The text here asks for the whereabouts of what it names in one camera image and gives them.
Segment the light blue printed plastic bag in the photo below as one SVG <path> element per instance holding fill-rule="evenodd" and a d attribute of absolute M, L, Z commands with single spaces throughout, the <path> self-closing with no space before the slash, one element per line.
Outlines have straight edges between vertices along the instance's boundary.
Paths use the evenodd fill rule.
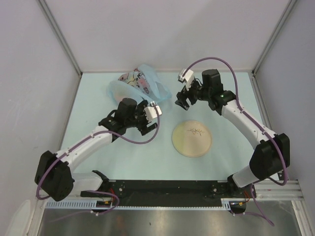
<path fill-rule="evenodd" d="M 124 98 L 131 98 L 138 104 L 143 100 L 158 104 L 172 97 L 170 89 L 162 82 L 157 72 L 146 64 L 111 81 L 107 94 L 116 103 L 120 103 Z"/>

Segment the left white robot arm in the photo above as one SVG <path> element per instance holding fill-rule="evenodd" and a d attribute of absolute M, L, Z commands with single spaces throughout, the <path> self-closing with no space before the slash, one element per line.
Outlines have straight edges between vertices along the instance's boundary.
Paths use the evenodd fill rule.
<path fill-rule="evenodd" d="M 75 144 L 55 153 L 44 152 L 35 174 L 37 184 L 36 197 L 48 198 L 56 202 L 70 194 L 81 193 L 84 196 L 104 196 L 108 193 L 108 178 L 100 171 L 75 174 L 76 168 L 100 148 L 124 137 L 127 129 L 136 128 L 141 135 L 151 131 L 158 132 L 162 111 L 155 103 L 143 100 L 137 103 L 131 98 L 124 98 L 117 109 L 103 118 L 96 128 Z"/>

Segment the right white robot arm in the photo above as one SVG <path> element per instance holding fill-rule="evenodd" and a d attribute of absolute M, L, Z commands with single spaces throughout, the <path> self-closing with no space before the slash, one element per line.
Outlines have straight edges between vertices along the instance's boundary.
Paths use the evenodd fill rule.
<path fill-rule="evenodd" d="M 192 70 L 183 69 L 178 81 L 184 87 L 177 93 L 176 105 L 188 110 L 197 101 L 206 101 L 211 110 L 230 121 L 249 141 L 254 152 L 249 164 L 227 179 L 227 192 L 239 197 L 250 184 L 270 179 L 290 166 L 290 140 L 263 126 L 241 105 L 235 93 L 225 90 L 218 70 L 202 72 L 200 82 Z"/>

